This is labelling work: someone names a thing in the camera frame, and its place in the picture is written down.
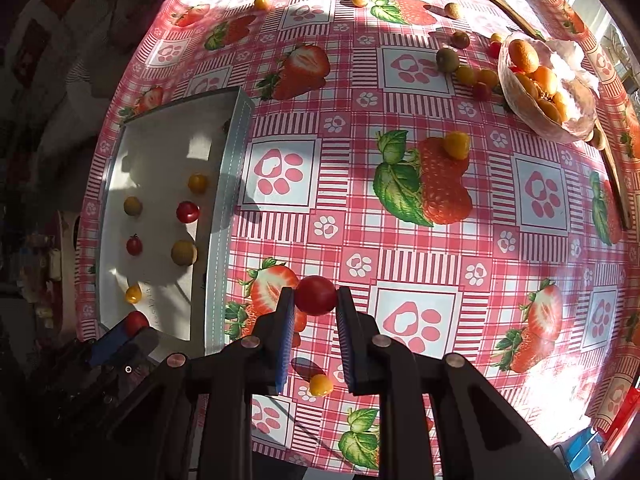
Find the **red cherry tomato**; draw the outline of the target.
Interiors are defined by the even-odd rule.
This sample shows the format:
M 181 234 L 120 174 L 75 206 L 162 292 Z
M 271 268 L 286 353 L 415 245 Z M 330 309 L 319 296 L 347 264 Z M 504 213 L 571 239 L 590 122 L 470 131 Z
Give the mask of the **red cherry tomato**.
M 329 313 L 337 305 L 337 290 L 330 280 L 320 275 L 306 276 L 294 292 L 296 307 L 311 316 Z
M 146 316 L 140 311 L 131 311 L 124 319 L 124 331 L 128 338 L 132 338 L 142 330 L 142 328 L 148 327 L 149 321 Z
M 126 241 L 126 251 L 130 256 L 138 256 L 142 253 L 143 244 L 137 234 L 131 235 Z
M 193 223 L 200 218 L 201 209 L 190 200 L 184 200 L 176 209 L 176 217 L 183 224 Z

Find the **large yellow tomato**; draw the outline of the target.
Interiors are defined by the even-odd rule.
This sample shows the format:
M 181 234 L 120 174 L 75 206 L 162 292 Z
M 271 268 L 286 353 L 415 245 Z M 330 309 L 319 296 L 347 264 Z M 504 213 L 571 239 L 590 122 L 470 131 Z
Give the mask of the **large yellow tomato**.
M 171 247 L 170 256 L 177 266 L 192 266 L 198 261 L 198 246 L 192 240 L 177 240 Z

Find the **small yellow cherry tomato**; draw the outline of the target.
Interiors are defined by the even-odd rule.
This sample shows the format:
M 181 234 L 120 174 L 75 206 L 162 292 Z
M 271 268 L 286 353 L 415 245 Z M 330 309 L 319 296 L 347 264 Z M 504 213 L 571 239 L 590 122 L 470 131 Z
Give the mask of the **small yellow cherry tomato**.
M 333 391 L 332 380 L 325 374 L 317 374 L 311 377 L 308 384 L 308 392 L 315 398 L 323 398 Z

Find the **white shallow tray box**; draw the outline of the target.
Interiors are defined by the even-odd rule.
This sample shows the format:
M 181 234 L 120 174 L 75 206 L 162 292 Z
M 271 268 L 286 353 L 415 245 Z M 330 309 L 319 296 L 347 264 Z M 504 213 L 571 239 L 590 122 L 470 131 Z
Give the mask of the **white shallow tray box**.
M 161 105 L 120 128 L 103 179 L 96 310 L 103 328 L 142 312 L 160 334 L 151 353 L 156 362 L 224 345 L 231 226 L 254 108 L 241 88 L 231 87 Z M 205 194 L 190 191 L 191 174 L 206 174 Z M 193 223 L 176 217 L 184 200 L 201 209 Z M 138 256 L 126 251 L 134 234 L 143 244 Z M 192 266 L 171 260 L 177 240 L 198 246 Z

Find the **pink strawberry tablecloth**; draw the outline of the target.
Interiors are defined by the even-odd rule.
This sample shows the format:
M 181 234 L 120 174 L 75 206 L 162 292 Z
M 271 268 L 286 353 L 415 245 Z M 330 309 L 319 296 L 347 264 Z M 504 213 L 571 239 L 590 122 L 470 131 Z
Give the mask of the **pink strawberry tablecloth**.
M 575 41 L 632 190 L 639 124 L 566 0 L 506 0 L 534 39 Z M 639 229 L 584 141 L 512 112 L 498 57 L 517 32 L 488 0 L 162 0 L 107 109 L 82 204 L 78 334 L 96 310 L 103 179 L 120 128 L 241 88 L 255 108 L 235 206 L 224 346 L 282 288 L 320 275 L 421 356 L 467 358 L 545 441 L 614 430 L 639 369 Z M 437 69 L 436 52 L 460 66 Z M 471 139 L 451 158 L 450 131 Z

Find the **green brown kiwi fruit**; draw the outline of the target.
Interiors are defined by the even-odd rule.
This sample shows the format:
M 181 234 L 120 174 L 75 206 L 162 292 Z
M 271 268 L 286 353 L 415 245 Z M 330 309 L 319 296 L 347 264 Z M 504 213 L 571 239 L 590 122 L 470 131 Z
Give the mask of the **green brown kiwi fruit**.
M 455 50 L 441 48 L 436 52 L 437 69 L 443 74 L 454 73 L 460 66 L 460 58 Z

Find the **orange textured fruit in bowl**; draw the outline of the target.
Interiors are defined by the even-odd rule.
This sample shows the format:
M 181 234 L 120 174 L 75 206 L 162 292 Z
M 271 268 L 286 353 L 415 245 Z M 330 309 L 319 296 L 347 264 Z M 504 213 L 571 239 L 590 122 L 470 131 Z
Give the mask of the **orange textured fruit in bowl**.
M 540 66 L 537 51 L 524 39 L 514 39 L 510 42 L 509 55 L 513 65 L 524 74 L 536 72 Z

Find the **clear glass fruit bowl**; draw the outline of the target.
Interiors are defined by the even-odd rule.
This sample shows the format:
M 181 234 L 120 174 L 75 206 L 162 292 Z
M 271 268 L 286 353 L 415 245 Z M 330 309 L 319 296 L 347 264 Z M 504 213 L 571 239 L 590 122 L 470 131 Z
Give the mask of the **clear glass fruit bowl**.
M 539 55 L 540 66 L 531 74 L 513 65 L 509 44 L 528 41 Z M 506 104 L 534 133 L 567 144 L 585 141 L 597 120 L 599 79 L 582 68 L 585 55 L 575 41 L 527 37 L 514 32 L 506 37 L 498 57 L 498 76 Z

